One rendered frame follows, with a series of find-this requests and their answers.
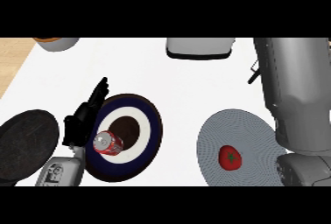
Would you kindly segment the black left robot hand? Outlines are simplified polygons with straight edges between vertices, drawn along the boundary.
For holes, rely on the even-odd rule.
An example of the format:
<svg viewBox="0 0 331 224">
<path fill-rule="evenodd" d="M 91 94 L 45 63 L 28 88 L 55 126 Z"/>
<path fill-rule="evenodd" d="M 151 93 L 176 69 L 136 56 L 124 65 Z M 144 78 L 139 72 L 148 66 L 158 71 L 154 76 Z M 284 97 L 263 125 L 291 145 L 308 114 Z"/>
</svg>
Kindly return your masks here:
<svg viewBox="0 0 331 224">
<path fill-rule="evenodd" d="M 65 146 L 82 147 L 86 145 L 108 93 L 108 78 L 104 77 L 95 87 L 89 100 L 80 104 L 74 115 L 65 117 L 65 136 L 62 141 Z"/>
</svg>

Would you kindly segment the grey round placemat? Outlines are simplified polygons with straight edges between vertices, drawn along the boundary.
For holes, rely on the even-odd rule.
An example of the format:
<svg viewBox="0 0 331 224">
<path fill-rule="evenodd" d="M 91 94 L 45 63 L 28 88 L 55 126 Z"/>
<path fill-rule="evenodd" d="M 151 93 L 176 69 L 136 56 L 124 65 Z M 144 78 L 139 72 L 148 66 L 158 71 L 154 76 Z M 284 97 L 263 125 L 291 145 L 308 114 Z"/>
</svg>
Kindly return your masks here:
<svg viewBox="0 0 331 224">
<path fill-rule="evenodd" d="M 225 145 L 243 156 L 243 166 L 234 171 L 219 165 L 219 151 Z M 207 119 L 198 135 L 197 157 L 209 186 L 283 186 L 275 160 L 284 154 L 275 131 L 257 115 L 226 109 Z"/>
</svg>

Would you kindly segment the red soda can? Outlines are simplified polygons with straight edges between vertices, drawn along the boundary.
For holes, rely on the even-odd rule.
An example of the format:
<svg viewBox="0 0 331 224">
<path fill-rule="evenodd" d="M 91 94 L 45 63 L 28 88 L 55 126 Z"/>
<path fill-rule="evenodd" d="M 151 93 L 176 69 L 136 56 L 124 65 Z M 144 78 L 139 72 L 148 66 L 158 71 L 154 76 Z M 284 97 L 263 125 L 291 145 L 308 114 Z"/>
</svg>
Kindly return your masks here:
<svg viewBox="0 0 331 224">
<path fill-rule="evenodd" d="M 99 154 L 117 156 L 123 151 L 124 143 L 120 137 L 108 130 L 101 131 L 93 139 L 93 149 Z"/>
</svg>

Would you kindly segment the dark grey round pan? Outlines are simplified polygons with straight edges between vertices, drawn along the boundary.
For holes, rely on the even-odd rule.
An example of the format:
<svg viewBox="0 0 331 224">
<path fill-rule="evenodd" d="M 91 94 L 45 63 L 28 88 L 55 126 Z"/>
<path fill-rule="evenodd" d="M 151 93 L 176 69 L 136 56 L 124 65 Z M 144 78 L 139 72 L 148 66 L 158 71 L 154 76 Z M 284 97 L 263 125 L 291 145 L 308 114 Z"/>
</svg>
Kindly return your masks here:
<svg viewBox="0 0 331 224">
<path fill-rule="evenodd" d="M 45 110 L 28 110 L 5 122 L 0 126 L 0 186 L 12 186 L 43 167 L 58 138 L 58 120 Z"/>
</svg>

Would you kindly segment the navy white brown round plate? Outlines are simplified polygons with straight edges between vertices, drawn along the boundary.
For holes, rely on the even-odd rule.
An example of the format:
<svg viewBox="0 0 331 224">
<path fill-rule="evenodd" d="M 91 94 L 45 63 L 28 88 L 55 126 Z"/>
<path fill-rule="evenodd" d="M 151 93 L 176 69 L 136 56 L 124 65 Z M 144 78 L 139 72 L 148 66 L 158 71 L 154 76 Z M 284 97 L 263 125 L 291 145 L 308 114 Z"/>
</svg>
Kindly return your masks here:
<svg viewBox="0 0 331 224">
<path fill-rule="evenodd" d="M 124 142 L 117 156 L 98 153 L 93 140 L 110 131 Z M 157 156 L 163 137 L 160 112 L 151 101 L 136 94 L 110 97 L 98 112 L 98 119 L 86 144 L 86 169 L 107 182 L 120 182 L 141 174 Z"/>
</svg>

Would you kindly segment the white pot with orange rim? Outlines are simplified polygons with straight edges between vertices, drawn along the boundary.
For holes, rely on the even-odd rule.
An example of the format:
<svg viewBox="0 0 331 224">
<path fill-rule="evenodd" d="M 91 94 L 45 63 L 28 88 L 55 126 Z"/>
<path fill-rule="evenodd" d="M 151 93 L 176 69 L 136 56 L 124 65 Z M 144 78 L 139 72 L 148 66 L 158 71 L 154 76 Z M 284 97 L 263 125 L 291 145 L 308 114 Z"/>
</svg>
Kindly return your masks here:
<svg viewBox="0 0 331 224">
<path fill-rule="evenodd" d="M 49 52 L 62 52 L 79 42 L 79 38 L 34 38 L 34 41 Z"/>
</svg>

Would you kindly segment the red tomato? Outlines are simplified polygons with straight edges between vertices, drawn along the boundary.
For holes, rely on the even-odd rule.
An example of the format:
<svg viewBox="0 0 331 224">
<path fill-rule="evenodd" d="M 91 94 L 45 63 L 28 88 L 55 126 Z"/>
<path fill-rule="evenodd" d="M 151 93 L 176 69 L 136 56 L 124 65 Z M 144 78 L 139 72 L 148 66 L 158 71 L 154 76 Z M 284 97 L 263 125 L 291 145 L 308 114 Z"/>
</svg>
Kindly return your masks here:
<svg viewBox="0 0 331 224">
<path fill-rule="evenodd" d="M 221 148 L 219 165 L 226 171 L 238 170 L 243 166 L 241 153 L 231 145 L 225 145 Z"/>
</svg>

